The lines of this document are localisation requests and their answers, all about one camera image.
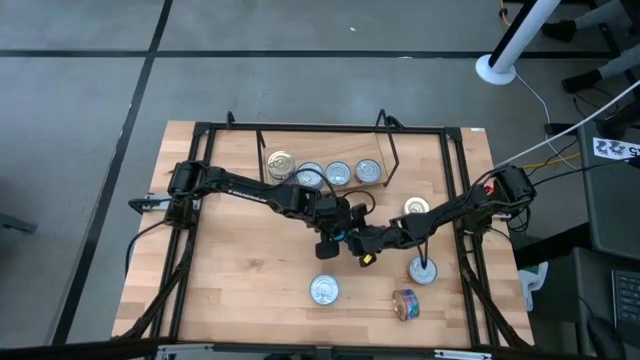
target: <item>wooden table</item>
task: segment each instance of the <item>wooden table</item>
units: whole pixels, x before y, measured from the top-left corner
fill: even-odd
[[[187,159],[194,122],[169,122],[158,155],[150,192],[166,193],[170,171]],[[471,181],[492,167],[486,133],[462,129]],[[343,133],[263,131],[268,145],[296,139],[349,136]],[[383,153],[386,135],[378,134]],[[431,206],[448,200],[438,136],[394,134],[401,164],[388,187],[369,190],[376,210],[367,217],[373,225],[388,224],[400,215],[411,196]],[[460,177],[455,147],[450,141],[456,190]],[[259,178],[253,131],[216,131],[212,165]],[[352,203],[368,202],[350,195]],[[429,256],[439,275],[435,283],[418,286],[407,277],[407,264],[415,250],[385,250],[369,268],[360,268],[346,249],[330,260],[315,257],[319,235],[297,220],[278,216],[258,203],[226,194],[203,200],[179,339],[197,342],[263,344],[330,344],[403,347],[470,346],[466,313],[456,259],[453,226],[438,229],[429,240]],[[146,213],[141,229],[160,221],[164,212]],[[493,226],[507,231],[506,225]],[[156,295],[160,283],[169,227],[159,227],[139,239],[127,276],[113,334],[129,329]],[[501,235],[484,236],[484,256],[493,299],[522,338],[533,343],[524,308],[511,244]],[[340,297],[329,307],[315,305],[309,284],[318,274],[331,274],[340,285]],[[411,288],[420,301],[416,320],[395,316],[391,293]],[[475,301],[483,343],[487,341],[481,303]],[[161,334],[166,334],[173,299],[169,299]]]

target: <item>sticker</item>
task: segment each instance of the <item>sticker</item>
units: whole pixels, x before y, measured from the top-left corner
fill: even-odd
[[[640,145],[594,137],[593,155],[611,160],[632,158],[640,155]]]

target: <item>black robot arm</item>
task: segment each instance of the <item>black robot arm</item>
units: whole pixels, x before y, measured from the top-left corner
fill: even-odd
[[[427,213],[391,219],[388,227],[367,226],[363,217],[354,214],[355,229],[346,239],[349,250],[355,256],[369,259],[366,263],[361,261],[362,266],[367,266],[383,249],[408,249],[423,244],[438,227],[455,220],[462,220],[467,234],[483,233],[490,228],[493,215],[498,212],[517,215],[536,196],[535,189],[520,168],[507,166],[492,170],[487,176],[490,177],[486,180],[494,180],[493,187],[476,184],[466,193]]]
[[[286,181],[278,185],[265,184],[220,167],[183,162],[176,164],[169,184],[168,192],[173,200],[165,219],[174,226],[189,228],[195,223],[192,201],[222,192],[265,204],[287,218],[304,221],[320,233],[320,243],[316,245],[318,258],[337,256],[339,242],[344,241],[351,253],[360,259],[360,265],[368,266],[382,250],[408,249],[423,244],[438,227],[451,221],[462,219],[467,233],[486,231],[494,214],[515,215],[536,195],[520,168],[494,169],[481,179],[484,182],[476,182],[466,193],[427,213],[391,219],[389,226],[372,226],[365,220],[366,205],[351,208],[344,197],[333,193],[322,194],[316,189]],[[493,188],[487,190],[483,185],[489,179],[494,180]]]

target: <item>silver can lid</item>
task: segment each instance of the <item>silver can lid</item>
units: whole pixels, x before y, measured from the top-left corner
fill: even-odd
[[[331,305],[338,298],[338,282],[331,275],[318,275],[311,282],[311,298],[319,305]]]
[[[309,186],[315,189],[320,189],[322,187],[322,177],[320,174],[316,174],[313,171],[301,171],[303,169],[313,169],[322,174],[322,166],[314,163],[314,162],[306,162],[298,168],[298,184]]]
[[[349,165],[342,161],[336,161],[327,166],[325,175],[327,176],[327,180],[333,185],[347,185],[349,179],[351,179],[351,169],[349,169]]]
[[[382,170],[375,160],[360,160],[356,165],[356,176],[363,183],[372,184],[380,180]]]
[[[438,268],[429,257],[427,257],[427,268],[423,268],[420,257],[417,256],[409,263],[409,276],[420,285],[431,284],[438,277]]]
[[[409,198],[404,203],[403,214],[411,214],[411,213],[426,213],[429,212],[429,203],[427,200],[421,197],[412,197]]]
[[[295,164],[293,163],[293,155],[286,151],[276,151],[269,155],[267,160],[267,169],[273,176],[288,175],[293,172]]]

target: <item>can with label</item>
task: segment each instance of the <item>can with label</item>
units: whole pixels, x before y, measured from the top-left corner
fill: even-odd
[[[312,169],[318,173],[313,171],[302,171],[303,169]],[[322,188],[322,177],[320,174],[322,174],[322,166],[314,162],[306,162],[298,168],[298,175],[296,175],[296,178],[298,180],[298,184],[320,190]]]
[[[402,215],[409,215],[411,213],[426,213],[429,212],[429,209],[429,203],[427,202],[427,200],[421,197],[412,197],[404,203],[404,207],[402,208]]]
[[[393,309],[398,319],[407,321],[420,316],[420,304],[416,294],[411,289],[393,292]]]
[[[382,169],[375,160],[360,160],[356,165],[356,180],[362,184],[375,184],[381,175]]]
[[[311,298],[318,305],[331,305],[338,298],[338,282],[331,275],[318,275],[311,282]]]
[[[288,178],[296,169],[293,161],[293,155],[286,151],[276,151],[269,155],[267,160],[267,171],[271,178],[276,181],[282,181]]]
[[[329,164],[324,174],[331,185],[335,186],[346,186],[351,179],[351,169],[342,161],[334,161]]]
[[[416,283],[420,285],[427,285],[434,282],[438,277],[438,268],[429,257],[427,257],[427,267],[423,268],[420,256],[416,256],[409,263],[408,273],[409,277]]]

